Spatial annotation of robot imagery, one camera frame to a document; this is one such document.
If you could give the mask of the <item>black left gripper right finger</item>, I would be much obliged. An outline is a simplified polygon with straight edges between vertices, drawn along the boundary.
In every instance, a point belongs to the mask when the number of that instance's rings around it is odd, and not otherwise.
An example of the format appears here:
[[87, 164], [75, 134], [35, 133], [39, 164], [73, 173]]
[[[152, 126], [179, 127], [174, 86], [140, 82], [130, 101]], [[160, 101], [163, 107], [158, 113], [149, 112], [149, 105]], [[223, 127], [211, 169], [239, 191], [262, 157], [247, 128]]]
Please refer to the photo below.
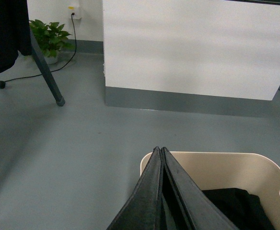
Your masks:
[[172, 153], [161, 149], [163, 195], [178, 230], [238, 229], [204, 195]]

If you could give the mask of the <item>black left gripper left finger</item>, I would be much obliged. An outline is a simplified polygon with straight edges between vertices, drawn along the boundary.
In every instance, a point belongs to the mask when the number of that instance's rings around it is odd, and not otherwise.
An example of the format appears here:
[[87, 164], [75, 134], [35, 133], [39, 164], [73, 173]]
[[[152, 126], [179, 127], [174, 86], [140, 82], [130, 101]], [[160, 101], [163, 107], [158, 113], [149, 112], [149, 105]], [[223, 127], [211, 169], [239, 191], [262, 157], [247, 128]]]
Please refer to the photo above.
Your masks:
[[161, 228], [163, 162], [155, 147], [131, 196], [115, 216], [109, 230], [159, 230]]

